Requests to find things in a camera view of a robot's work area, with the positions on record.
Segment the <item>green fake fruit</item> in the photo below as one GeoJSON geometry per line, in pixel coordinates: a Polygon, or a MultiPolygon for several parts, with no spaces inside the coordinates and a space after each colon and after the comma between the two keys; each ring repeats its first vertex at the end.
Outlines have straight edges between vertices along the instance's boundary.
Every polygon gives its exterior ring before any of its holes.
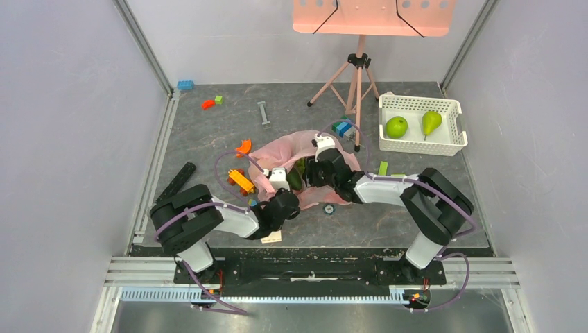
{"type": "Polygon", "coordinates": [[[297,172],[300,174],[300,176],[303,176],[305,169],[306,169],[306,158],[303,157],[303,158],[298,159],[295,162],[294,167],[297,170],[297,172]]]}

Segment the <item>dark green fake avocado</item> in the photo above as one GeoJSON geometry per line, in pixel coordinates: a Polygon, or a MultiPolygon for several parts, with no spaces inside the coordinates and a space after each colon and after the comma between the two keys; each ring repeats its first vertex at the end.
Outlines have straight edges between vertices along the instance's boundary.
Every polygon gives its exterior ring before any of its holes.
{"type": "Polygon", "coordinates": [[[296,168],[292,168],[286,175],[286,181],[293,191],[302,191],[303,184],[301,176],[296,168]]]}

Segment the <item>pink plastic bag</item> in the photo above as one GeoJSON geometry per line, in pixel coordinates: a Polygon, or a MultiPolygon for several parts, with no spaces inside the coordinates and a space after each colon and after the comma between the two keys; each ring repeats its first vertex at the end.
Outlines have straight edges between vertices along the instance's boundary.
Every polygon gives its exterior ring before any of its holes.
{"type": "MultiPolygon", "coordinates": [[[[263,169],[271,170],[275,167],[284,167],[291,170],[299,159],[315,156],[316,147],[313,146],[311,140],[314,139],[317,133],[316,130],[303,130],[284,135],[251,152],[249,156],[263,169]]],[[[258,190],[257,197],[259,201],[267,201],[275,195],[276,190],[256,166],[250,165],[248,173],[258,190]]],[[[328,186],[305,187],[302,191],[296,191],[295,194],[299,199],[302,210],[320,203],[347,204],[328,186]]]]}

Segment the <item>green fake apple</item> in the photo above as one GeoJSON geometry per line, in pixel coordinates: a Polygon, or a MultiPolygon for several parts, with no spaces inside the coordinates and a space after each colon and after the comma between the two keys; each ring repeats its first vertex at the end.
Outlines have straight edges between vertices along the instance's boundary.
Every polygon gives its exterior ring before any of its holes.
{"type": "Polygon", "coordinates": [[[390,139],[401,139],[408,131],[408,122],[401,116],[389,119],[384,128],[384,133],[390,139]]]}

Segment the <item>green fake pear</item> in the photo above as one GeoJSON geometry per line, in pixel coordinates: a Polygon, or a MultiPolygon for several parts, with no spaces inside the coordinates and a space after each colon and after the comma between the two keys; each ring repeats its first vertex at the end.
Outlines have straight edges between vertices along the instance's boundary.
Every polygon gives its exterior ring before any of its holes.
{"type": "Polygon", "coordinates": [[[422,116],[422,131],[424,140],[442,124],[442,115],[438,112],[428,111],[422,116]]]}

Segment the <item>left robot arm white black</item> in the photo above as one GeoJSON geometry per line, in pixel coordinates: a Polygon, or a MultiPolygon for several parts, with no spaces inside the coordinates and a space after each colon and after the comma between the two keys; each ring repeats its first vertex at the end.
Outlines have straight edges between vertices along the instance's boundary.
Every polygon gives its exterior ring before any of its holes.
{"type": "Polygon", "coordinates": [[[178,256],[195,278],[206,283],[218,273],[218,264],[204,241],[210,232],[258,240],[281,230],[285,221],[299,213],[298,197],[285,189],[268,201],[239,207],[213,196],[208,186],[199,184],[156,204],[150,210],[150,220],[163,251],[178,256]]]}

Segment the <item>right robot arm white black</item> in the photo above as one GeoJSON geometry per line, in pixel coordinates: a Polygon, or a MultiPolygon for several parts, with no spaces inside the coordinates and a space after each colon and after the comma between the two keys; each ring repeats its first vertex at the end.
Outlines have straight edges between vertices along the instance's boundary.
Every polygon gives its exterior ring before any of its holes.
{"type": "Polygon", "coordinates": [[[400,265],[407,282],[420,282],[428,275],[428,265],[450,241],[476,229],[472,202],[437,169],[402,177],[378,176],[352,170],[336,148],[306,158],[304,168],[308,186],[328,186],[346,203],[406,208],[419,229],[400,265]]]}

